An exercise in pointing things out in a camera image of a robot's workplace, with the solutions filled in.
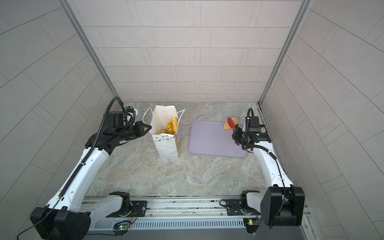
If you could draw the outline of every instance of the purple tray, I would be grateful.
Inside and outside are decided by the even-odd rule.
[[[224,130],[225,122],[193,121],[189,136],[188,151],[191,154],[245,157],[247,151],[237,146],[232,139],[233,131]]]

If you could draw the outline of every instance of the bag handle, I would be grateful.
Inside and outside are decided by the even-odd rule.
[[[149,107],[149,108],[147,109],[147,111],[148,111],[149,109],[151,110],[151,112],[152,112],[152,115],[153,115],[153,111],[152,111],[152,108],[151,108],[151,107]],[[145,114],[147,114],[147,111],[145,111],[145,113],[144,113],[144,115],[143,115],[143,119],[142,119],[144,124],[146,124],[146,123],[144,122],[144,116],[145,116]]]
[[[177,113],[181,113],[181,115],[180,115],[180,117],[179,117],[179,120],[177,121],[177,125],[179,125],[180,118],[181,118],[181,116],[183,115],[184,111],[185,111],[185,108],[184,108],[184,110],[181,110],[181,111],[177,112]]]

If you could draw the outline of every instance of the gray stone table surface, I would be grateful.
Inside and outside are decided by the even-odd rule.
[[[225,122],[228,117],[244,123],[254,103],[125,103],[139,110],[142,119],[148,107],[174,105],[183,110],[179,123],[181,146],[179,159],[160,159],[151,135],[116,147],[101,166],[86,195],[108,195],[124,191],[131,196],[225,196],[240,195],[243,190],[265,192],[266,182],[254,154],[245,158],[194,155],[188,152],[191,123],[195,120]],[[144,120],[150,124],[151,114]]]

